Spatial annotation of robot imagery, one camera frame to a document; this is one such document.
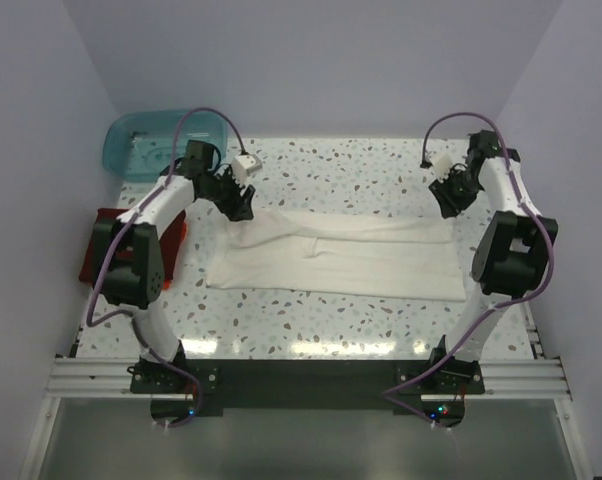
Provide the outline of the white t shirt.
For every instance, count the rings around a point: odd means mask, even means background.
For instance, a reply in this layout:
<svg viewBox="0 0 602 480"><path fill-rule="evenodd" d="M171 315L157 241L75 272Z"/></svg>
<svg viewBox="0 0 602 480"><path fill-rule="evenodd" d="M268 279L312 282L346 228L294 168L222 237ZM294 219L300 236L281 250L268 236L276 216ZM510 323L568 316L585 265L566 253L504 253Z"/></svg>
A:
<svg viewBox="0 0 602 480"><path fill-rule="evenodd" d="M258 209L222 221L207 268L217 289L287 289L463 302L449 221Z"/></svg>

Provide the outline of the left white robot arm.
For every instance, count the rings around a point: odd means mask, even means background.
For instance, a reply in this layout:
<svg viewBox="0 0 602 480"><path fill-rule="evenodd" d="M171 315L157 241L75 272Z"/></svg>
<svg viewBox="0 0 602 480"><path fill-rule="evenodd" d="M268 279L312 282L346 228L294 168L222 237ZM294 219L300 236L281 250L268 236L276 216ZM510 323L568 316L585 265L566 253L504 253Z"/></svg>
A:
<svg viewBox="0 0 602 480"><path fill-rule="evenodd" d="M245 150L223 164L215 145L190 140L185 153L170 162L136 205L93 226L93 293L86 325L128 317L140 358L156 364L152 378L166 392L186 385L188 368L179 362L182 344L159 302L165 281L160 240L179 214L198 200L212 202L232 222L253 219L255 188L250 178L261 169L262 162Z"/></svg>

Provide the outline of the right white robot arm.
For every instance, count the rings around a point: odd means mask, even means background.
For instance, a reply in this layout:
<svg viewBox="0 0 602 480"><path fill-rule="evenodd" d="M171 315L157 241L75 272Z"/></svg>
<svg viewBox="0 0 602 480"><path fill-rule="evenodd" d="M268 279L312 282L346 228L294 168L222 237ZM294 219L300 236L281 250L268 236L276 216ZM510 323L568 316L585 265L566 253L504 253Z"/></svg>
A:
<svg viewBox="0 0 602 480"><path fill-rule="evenodd" d="M447 393L461 382L462 371L468 375L478 364L485 343L509 307L547 287L554 269L558 223L534 206L523 183L518 152L503 149L494 132L471 135L463 163L443 157L432 168L436 180L429 190L443 218L458 217L481 193L487 195L492 210L472 259L470 298L426 369L429 386Z"/></svg>

